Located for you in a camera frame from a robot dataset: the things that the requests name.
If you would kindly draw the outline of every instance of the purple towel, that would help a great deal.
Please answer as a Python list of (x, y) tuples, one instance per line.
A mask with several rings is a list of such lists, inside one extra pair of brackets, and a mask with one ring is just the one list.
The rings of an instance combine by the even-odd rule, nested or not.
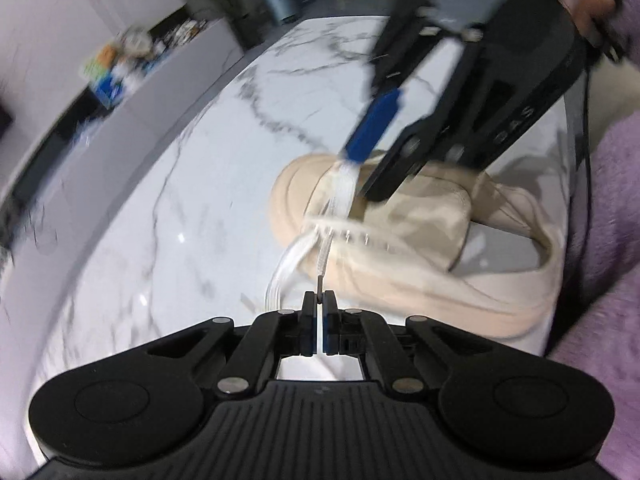
[[(623, 0), (612, 28), (631, 40), (640, 63), (640, 0)], [(578, 267), (587, 313), (552, 358), (600, 380), (616, 405), (612, 431), (598, 456), (620, 480), (640, 479), (640, 112), (612, 126), (592, 159), (592, 223), (578, 262), (586, 218), (585, 183), (578, 183), (566, 273)]]

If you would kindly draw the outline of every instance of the shoe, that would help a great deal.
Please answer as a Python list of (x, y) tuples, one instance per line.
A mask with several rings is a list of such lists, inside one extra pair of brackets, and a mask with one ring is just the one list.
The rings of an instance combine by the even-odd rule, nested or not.
[[(378, 161), (362, 165), (360, 184)], [(300, 246), (306, 237), (295, 261), (313, 280), (321, 273), (322, 240), (330, 237), (325, 289), (381, 314), (419, 314), (493, 338), (528, 332), (552, 311), (562, 278), (562, 234), (527, 191), (496, 184), (485, 173), (428, 164), (387, 202), (356, 197), (348, 216), (337, 218), (326, 208), (339, 165), (332, 155), (298, 158), (277, 178), (270, 199), (279, 243)], [(453, 276), (448, 270), (470, 221), (533, 238), (546, 251), (543, 265)], [(318, 236), (309, 238), (312, 230)]]

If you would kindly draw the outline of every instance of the marble countertop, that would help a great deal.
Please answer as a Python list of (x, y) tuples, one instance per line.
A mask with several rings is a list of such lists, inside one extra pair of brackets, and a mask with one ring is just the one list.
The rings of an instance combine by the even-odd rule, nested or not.
[[(32, 391), (67, 369), (213, 316), (240, 325), (261, 313), (282, 252), (267, 216), (271, 187), (294, 158), (340, 150), (367, 104), (367, 52), (382, 24), (307, 20), (207, 105), (98, 243), (50, 333)], [(441, 44), (406, 83), (382, 148), (431, 110), (459, 53), (452, 41)], [(497, 180), (527, 187), (564, 230), (568, 137), (560, 100), (490, 168)], [(300, 279), (286, 306), (298, 308), (309, 287)], [(547, 329), (514, 345), (536, 351)]]

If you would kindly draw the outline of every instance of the white shoelace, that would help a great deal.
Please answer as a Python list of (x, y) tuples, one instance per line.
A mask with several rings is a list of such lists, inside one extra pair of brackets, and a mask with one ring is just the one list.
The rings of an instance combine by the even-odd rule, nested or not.
[(323, 219), (342, 220), (349, 216), (356, 194), (360, 165), (349, 160), (341, 160), (333, 168), (334, 192), (318, 217), (309, 217), (305, 221), (308, 230), (297, 236), (278, 262), (273, 277), (267, 287), (264, 300), (266, 311), (281, 308), (282, 289), (298, 268), (300, 262), (320, 243), (318, 253), (318, 276), (324, 277), (331, 243), (334, 240), (335, 226)]

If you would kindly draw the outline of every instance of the blue gripper pad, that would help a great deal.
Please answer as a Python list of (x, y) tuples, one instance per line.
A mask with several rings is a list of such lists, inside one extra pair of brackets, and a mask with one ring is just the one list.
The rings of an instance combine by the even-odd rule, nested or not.
[(343, 157), (357, 164), (362, 164), (369, 158), (389, 124), (400, 108), (400, 90), (393, 90), (377, 97), (369, 105), (356, 130), (344, 145)]

